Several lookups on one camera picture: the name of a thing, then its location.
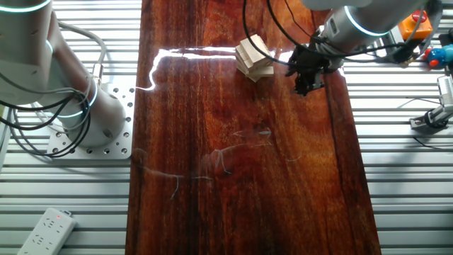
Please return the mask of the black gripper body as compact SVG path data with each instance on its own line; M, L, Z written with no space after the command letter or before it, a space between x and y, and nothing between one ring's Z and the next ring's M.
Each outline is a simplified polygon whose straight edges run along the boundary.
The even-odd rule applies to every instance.
M302 44L302 74L309 72L315 73L333 73L343 65L341 57L335 57L334 54L339 50L329 45L326 39L318 36L310 39L309 43Z

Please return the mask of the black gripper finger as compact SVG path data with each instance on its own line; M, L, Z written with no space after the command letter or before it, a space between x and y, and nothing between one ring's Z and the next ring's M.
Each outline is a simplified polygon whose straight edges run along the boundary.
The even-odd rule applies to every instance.
M302 96L324 87L321 74L317 72L298 73L294 82L294 92Z
M291 57L288 60L288 69L285 74L286 77L292 76L294 73L299 73L302 70L302 66L298 63L299 49L295 48Z

